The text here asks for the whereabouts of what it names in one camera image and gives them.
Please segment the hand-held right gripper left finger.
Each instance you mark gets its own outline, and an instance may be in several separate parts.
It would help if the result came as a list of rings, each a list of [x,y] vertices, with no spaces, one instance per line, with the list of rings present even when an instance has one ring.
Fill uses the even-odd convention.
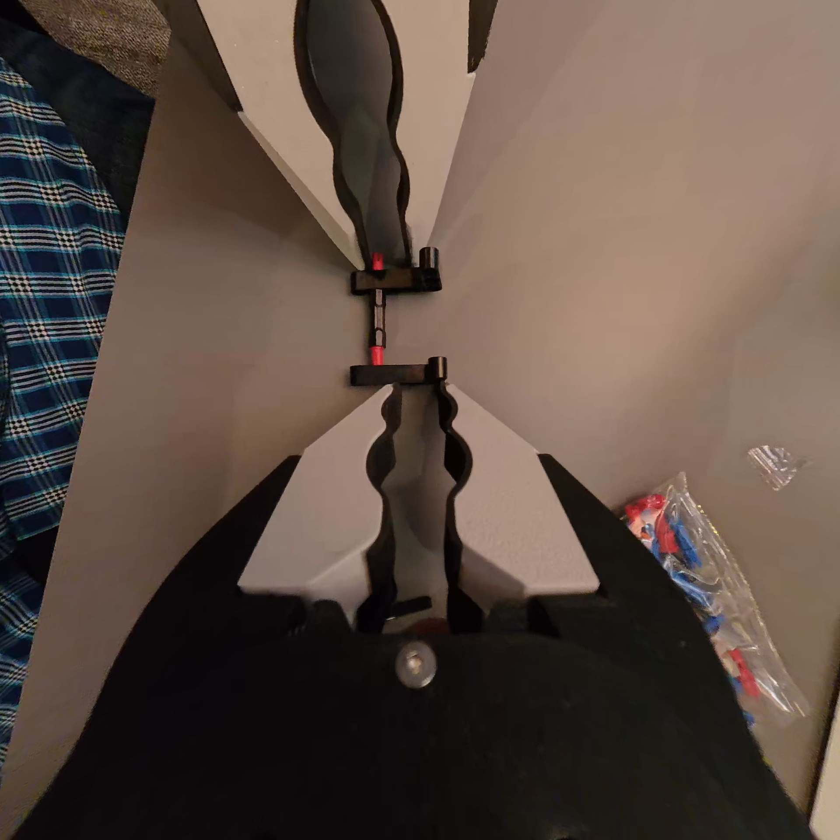
[[[396,599],[383,484],[401,421],[401,389],[386,385],[304,450],[238,579],[242,592],[336,602],[355,629],[382,630]]]

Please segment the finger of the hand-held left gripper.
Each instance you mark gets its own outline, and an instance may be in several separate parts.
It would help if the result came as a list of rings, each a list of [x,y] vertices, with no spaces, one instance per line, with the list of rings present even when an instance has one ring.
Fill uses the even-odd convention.
[[[202,1],[240,117],[355,268],[381,162],[372,2]]]
[[[351,3],[351,191],[392,264],[433,243],[474,80],[469,2]]]

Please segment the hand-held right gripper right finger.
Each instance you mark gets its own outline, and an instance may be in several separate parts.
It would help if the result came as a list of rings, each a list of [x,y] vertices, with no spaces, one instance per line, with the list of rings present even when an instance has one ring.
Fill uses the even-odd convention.
[[[537,449],[455,385],[439,383],[436,395],[454,481],[444,519],[449,630],[479,632],[499,604],[596,593]]]

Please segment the black lego beam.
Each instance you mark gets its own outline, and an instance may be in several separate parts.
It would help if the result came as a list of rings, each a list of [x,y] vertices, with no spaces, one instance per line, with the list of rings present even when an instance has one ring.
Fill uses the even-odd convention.
[[[359,387],[386,385],[435,385],[427,379],[424,364],[357,364],[350,367],[350,384]]]
[[[435,293],[443,283],[437,268],[420,266],[356,270],[350,278],[350,293],[365,296],[377,290],[386,294]]]

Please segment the red lego axle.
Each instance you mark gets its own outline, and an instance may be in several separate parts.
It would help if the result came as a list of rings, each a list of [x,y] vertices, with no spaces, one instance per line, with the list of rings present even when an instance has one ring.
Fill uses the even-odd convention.
[[[371,297],[371,292],[374,289],[381,288],[379,286],[379,283],[380,283],[380,280],[381,280],[380,274],[384,271],[384,269],[385,269],[385,264],[384,264],[383,254],[380,253],[380,252],[374,252],[371,255],[371,277],[372,277],[371,283],[372,283],[372,287],[371,287],[371,291],[370,291],[370,297]],[[371,347],[370,347],[370,358],[371,358],[371,364],[372,365],[383,365],[384,356],[385,356],[385,350],[384,350],[384,353],[382,355],[378,355],[378,354],[374,354],[371,351]]]

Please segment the plastic bag of lego pieces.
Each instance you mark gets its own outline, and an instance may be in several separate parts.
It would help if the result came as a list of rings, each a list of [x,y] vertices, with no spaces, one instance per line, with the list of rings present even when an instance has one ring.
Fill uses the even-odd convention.
[[[751,587],[680,471],[629,501],[622,521],[703,627],[751,729],[785,727],[810,707],[784,666]]]

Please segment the grey woven fabric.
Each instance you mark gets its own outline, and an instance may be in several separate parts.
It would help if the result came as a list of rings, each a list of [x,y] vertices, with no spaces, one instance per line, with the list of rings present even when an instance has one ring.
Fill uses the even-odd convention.
[[[23,1],[62,46],[156,98],[171,29],[152,1]]]

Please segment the dark blue cloth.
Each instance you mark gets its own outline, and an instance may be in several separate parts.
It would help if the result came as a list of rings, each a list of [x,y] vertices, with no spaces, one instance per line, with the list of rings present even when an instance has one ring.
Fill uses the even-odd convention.
[[[128,224],[154,100],[60,45],[17,3],[2,4],[1,54],[47,101],[99,174]]]

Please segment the clear plastic scrap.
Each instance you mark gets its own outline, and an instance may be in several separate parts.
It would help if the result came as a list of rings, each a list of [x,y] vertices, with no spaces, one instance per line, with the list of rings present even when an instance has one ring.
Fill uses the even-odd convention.
[[[751,447],[747,458],[773,491],[781,491],[788,487],[809,464],[806,458],[793,455],[787,448],[768,444]]]

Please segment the blue plaid cloth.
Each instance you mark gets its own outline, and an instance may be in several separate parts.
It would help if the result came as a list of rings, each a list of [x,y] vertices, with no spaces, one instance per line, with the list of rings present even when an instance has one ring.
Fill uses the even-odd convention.
[[[1,761],[124,241],[117,204],[58,112],[1,73]]]

